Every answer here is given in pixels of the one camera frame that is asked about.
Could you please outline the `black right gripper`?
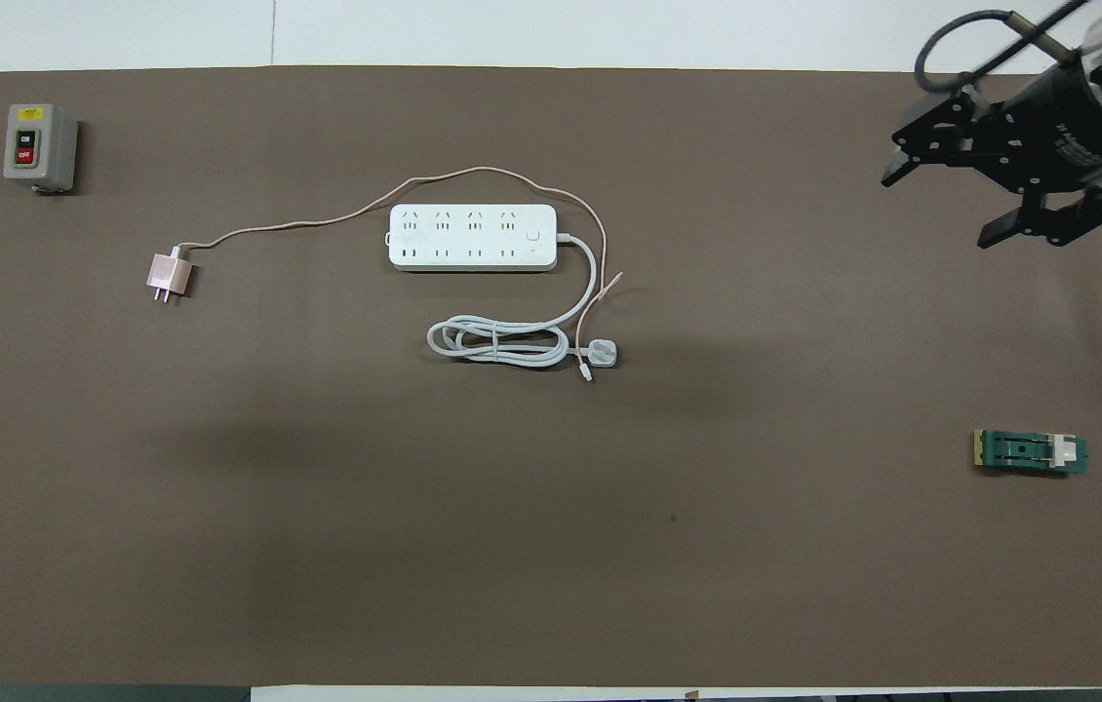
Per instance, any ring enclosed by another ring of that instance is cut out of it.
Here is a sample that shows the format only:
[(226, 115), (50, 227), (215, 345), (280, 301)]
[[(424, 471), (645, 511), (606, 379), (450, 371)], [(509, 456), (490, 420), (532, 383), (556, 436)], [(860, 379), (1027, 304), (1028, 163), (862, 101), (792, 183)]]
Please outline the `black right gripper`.
[[(1018, 208), (982, 227), (977, 248), (1016, 235), (1054, 246), (1073, 242), (1102, 225), (1102, 106), (1093, 89), (1073, 60), (1000, 102), (988, 102), (974, 85), (926, 94), (903, 112), (892, 134), (895, 152), (880, 185), (893, 186), (926, 165), (971, 168), (1015, 194), (1031, 192)], [(983, 117), (980, 151), (973, 140)], [(1045, 194), (1034, 192), (1083, 186), (1080, 199), (1056, 210), (1046, 207)]]

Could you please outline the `pink charger adapter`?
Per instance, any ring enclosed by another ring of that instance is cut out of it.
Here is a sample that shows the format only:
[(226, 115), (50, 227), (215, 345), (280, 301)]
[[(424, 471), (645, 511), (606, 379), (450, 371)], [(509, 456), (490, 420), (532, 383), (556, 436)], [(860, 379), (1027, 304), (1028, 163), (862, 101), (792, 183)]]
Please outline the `pink charger adapter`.
[(156, 302), (169, 303), (171, 298), (184, 296), (193, 276), (194, 264), (190, 261), (188, 249), (173, 246), (168, 253), (151, 257), (145, 285), (151, 289)]

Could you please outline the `white power strip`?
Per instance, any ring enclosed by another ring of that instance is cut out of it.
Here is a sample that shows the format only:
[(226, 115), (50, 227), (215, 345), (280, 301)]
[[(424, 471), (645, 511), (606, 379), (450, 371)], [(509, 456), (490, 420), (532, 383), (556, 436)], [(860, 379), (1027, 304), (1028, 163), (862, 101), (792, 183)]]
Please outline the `white power strip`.
[(406, 272), (545, 272), (557, 267), (557, 213), (545, 204), (400, 204), (389, 261)]

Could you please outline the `brown table mat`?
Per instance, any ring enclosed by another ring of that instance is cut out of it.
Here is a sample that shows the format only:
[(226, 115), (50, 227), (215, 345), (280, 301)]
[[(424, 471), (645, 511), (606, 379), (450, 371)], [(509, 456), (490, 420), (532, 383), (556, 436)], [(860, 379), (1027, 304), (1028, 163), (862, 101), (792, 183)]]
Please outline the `brown table mat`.
[[(1102, 227), (882, 187), (916, 96), (0, 74), (0, 683), (1102, 685)], [(3, 179), (29, 102), (69, 194)], [(557, 267), (398, 270), (400, 204), (550, 205)]]

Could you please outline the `grey on-off switch box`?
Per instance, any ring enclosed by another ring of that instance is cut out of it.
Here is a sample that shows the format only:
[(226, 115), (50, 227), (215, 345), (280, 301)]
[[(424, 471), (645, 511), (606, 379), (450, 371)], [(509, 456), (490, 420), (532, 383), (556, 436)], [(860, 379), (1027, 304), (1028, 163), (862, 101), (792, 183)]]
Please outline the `grey on-off switch box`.
[(4, 130), (3, 179), (37, 194), (69, 194), (77, 166), (79, 123), (57, 105), (9, 106)]

